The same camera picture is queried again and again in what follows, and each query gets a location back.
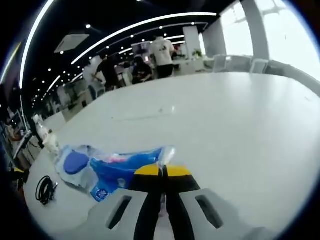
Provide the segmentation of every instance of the ceiling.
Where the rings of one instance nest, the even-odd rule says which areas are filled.
[[[46,1],[33,0],[30,2],[33,7],[31,10],[35,12],[35,9]],[[152,41],[154,33],[158,30],[151,30],[139,35],[137,33],[164,26],[162,31],[167,34],[167,37],[183,35],[183,26],[165,26],[184,23],[188,23],[190,26],[191,22],[195,22],[199,32],[203,32],[206,23],[211,24],[218,17],[176,17],[148,23],[107,40],[76,64],[71,65],[71,62],[86,49],[122,28],[170,14],[186,12],[219,14],[232,2],[233,0],[55,0],[42,19],[28,52],[23,78],[23,90],[26,97],[32,100],[36,95],[43,96],[57,76],[61,76],[61,80],[67,81],[68,78],[81,73],[89,57],[94,57],[98,52],[104,51],[106,54],[112,55],[121,51],[122,47],[128,49],[131,44],[141,42],[142,39]],[[54,53],[62,39],[69,34],[88,34],[89,37],[73,50],[65,51],[64,54]],[[20,55],[22,55],[23,49],[24,46],[20,50]]]

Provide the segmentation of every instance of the black shirt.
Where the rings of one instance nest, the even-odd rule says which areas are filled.
[[[118,74],[115,70],[115,65],[111,60],[107,59],[100,63],[97,73],[102,72],[108,86],[117,86],[119,84]]]
[[[139,79],[144,79],[146,76],[148,76],[150,74],[152,74],[152,69],[146,63],[142,63],[142,64],[137,65],[133,69],[133,73],[132,73],[134,78],[138,77]]]

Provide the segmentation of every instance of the desk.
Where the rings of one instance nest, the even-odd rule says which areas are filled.
[[[174,145],[172,162],[192,172],[255,227],[282,231],[309,198],[320,169],[320,99],[282,76],[203,73],[107,92],[72,118],[60,144],[105,152]],[[59,183],[56,200],[35,199],[38,181]],[[96,202],[66,186],[44,149],[24,187],[34,218],[49,233],[74,228]]]

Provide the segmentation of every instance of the coiled cable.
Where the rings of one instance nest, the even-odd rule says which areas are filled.
[[[35,199],[43,205],[47,205],[49,201],[54,199],[56,187],[57,184],[54,185],[49,176],[44,176],[36,186]]]

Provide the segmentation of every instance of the window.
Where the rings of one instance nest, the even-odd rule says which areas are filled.
[[[239,1],[221,14],[221,23],[228,55],[254,54],[251,33],[245,11]]]
[[[262,14],[270,58],[289,64],[320,81],[317,48],[303,19],[282,0],[255,0]]]

